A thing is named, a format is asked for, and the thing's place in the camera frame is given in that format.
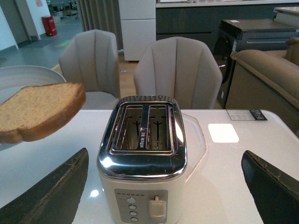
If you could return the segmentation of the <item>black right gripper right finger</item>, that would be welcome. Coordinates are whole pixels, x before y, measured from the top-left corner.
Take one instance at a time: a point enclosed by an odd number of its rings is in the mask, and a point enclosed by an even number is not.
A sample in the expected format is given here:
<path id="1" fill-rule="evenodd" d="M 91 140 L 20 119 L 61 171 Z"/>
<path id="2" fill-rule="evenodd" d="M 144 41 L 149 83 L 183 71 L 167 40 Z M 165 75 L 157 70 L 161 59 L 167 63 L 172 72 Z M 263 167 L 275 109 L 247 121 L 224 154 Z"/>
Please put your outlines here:
<path id="1" fill-rule="evenodd" d="M 299 222 L 299 181 L 247 150 L 241 167 L 247 187 L 265 224 Z"/>

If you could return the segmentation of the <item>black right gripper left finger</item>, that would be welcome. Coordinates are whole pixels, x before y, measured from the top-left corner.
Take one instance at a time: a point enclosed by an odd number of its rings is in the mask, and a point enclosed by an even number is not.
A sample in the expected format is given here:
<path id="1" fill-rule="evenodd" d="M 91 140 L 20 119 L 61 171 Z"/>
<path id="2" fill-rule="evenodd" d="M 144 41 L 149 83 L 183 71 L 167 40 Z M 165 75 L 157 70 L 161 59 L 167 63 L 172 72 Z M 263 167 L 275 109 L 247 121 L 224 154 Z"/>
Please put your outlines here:
<path id="1" fill-rule="evenodd" d="M 71 224 L 85 188 L 89 154 L 82 148 L 0 209 L 2 224 Z"/>

